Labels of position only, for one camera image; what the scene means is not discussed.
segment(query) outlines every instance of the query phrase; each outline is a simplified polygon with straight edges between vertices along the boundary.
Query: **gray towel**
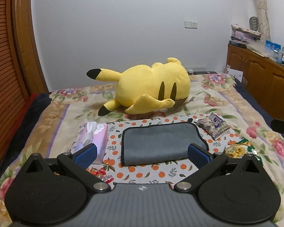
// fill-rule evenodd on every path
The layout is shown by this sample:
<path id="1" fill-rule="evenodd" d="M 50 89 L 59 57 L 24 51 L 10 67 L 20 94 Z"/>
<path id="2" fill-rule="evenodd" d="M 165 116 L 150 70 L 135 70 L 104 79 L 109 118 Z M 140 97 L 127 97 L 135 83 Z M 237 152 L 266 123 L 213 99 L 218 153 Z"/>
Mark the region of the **gray towel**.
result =
<path id="1" fill-rule="evenodd" d="M 121 162 L 130 166 L 184 159 L 191 143 L 208 151 L 198 128 L 190 122 L 129 127 L 122 134 Z"/>

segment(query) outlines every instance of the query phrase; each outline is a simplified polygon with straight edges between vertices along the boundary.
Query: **blue gripper pad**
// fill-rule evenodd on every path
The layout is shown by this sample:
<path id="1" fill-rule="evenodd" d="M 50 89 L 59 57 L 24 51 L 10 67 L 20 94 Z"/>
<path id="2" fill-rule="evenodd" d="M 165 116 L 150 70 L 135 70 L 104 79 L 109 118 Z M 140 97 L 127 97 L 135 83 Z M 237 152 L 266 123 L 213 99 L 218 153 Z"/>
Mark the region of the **blue gripper pad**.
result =
<path id="1" fill-rule="evenodd" d="M 204 165 L 211 161 L 210 153 L 203 151 L 202 148 L 197 148 L 190 144 L 188 146 L 187 155 L 189 160 L 198 168 L 202 168 Z"/>
<path id="2" fill-rule="evenodd" d="M 97 158 L 97 147 L 93 143 L 73 154 L 73 161 L 87 169 Z"/>

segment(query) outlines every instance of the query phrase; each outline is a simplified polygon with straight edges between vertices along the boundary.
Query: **stuffed animal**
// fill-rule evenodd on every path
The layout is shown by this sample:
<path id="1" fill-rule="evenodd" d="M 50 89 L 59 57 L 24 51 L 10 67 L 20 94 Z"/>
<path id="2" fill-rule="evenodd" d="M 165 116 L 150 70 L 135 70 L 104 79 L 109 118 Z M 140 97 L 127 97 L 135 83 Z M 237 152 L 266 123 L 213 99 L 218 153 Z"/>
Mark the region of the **stuffed animal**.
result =
<path id="1" fill-rule="evenodd" d="M 127 114 L 145 114 L 175 103 L 185 102 L 190 91 L 190 79 L 186 69 L 176 58 L 167 63 L 133 66 L 123 73 L 109 69 L 92 69 L 86 75 L 99 81 L 117 82 L 116 98 L 106 102 L 98 115 L 104 116 L 119 106 L 127 107 Z"/>

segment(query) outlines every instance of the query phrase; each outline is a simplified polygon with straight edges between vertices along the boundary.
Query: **pink tissue box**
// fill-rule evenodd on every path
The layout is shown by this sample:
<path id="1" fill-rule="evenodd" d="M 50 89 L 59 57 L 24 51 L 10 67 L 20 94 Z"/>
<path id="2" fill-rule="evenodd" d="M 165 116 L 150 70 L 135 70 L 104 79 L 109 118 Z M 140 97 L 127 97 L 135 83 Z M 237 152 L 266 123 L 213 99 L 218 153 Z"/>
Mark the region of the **pink tissue box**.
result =
<path id="1" fill-rule="evenodd" d="M 90 143 L 93 143 L 97 147 L 97 158 L 92 164 L 102 164 L 106 144 L 108 141 L 108 126 L 107 124 L 97 124 L 97 129 L 94 131 L 94 137 L 90 141 L 86 136 L 87 133 L 87 127 L 86 124 L 80 128 L 80 131 L 77 134 L 77 137 L 69 150 L 72 154 L 79 151 L 84 146 L 87 146 Z"/>

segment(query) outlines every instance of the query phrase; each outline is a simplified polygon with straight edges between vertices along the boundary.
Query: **silver screw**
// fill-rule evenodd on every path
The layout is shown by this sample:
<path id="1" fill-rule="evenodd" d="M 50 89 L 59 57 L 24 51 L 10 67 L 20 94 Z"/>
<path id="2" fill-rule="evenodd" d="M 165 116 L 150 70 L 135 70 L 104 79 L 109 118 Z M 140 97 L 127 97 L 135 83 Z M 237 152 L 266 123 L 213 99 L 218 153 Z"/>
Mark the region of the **silver screw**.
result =
<path id="1" fill-rule="evenodd" d="M 94 184 L 94 188 L 96 190 L 103 191 L 103 190 L 108 188 L 108 184 L 107 183 L 103 183 L 103 182 L 98 182 L 98 183 Z"/>
<path id="2" fill-rule="evenodd" d="M 176 184 L 179 189 L 187 190 L 191 188 L 191 184 L 188 182 L 179 182 Z"/>

